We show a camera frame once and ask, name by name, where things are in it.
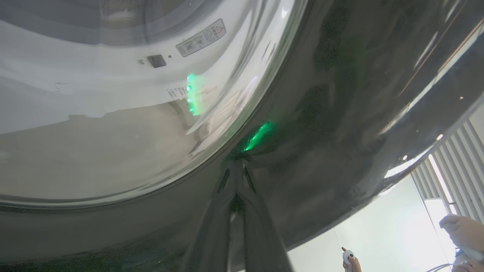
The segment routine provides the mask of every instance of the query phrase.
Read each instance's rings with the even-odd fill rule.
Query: human hand
[[[452,272],[484,272],[484,265],[476,260],[467,260],[467,263],[454,265]]]
[[[440,221],[457,246],[468,246],[484,253],[484,225],[468,217],[449,214]]]
[[[344,247],[342,247],[341,249],[343,250],[343,252],[346,251],[346,248]],[[362,272],[362,268],[360,266],[360,262],[358,261],[358,258],[349,257],[348,260],[353,264],[353,272]],[[349,266],[345,262],[343,262],[343,268],[345,269],[345,271],[347,271],[349,269]]]

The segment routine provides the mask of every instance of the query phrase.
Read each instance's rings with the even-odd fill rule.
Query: white controller
[[[343,252],[343,262],[346,263],[349,267],[347,272],[353,272],[353,264],[349,261],[349,257],[355,257],[351,250]]]
[[[444,224],[442,227],[444,227],[444,229],[447,231],[447,228],[450,227],[452,224],[451,223],[446,223]],[[464,250],[464,253],[469,257],[469,258],[472,258],[472,259],[476,259],[478,261],[482,261],[484,260],[484,254],[482,252],[479,252],[473,248],[470,248],[468,246],[461,246],[461,245],[456,245],[458,246],[460,249]]]

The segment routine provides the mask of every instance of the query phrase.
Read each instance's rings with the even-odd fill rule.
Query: washing machine door
[[[176,271],[233,158],[293,248],[482,95],[482,1],[1,4],[6,269]]]

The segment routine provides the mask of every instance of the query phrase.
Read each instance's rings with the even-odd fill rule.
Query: corrugated wall
[[[484,146],[469,120],[411,174],[423,199],[484,224]]]

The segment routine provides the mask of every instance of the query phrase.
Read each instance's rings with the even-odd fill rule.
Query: warning sticker
[[[205,48],[222,38],[225,35],[225,26],[222,19],[218,19],[215,23],[204,29],[202,32],[195,34],[190,39],[183,41],[177,45],[178,52],[182,57],[191,55],[202,48]]]

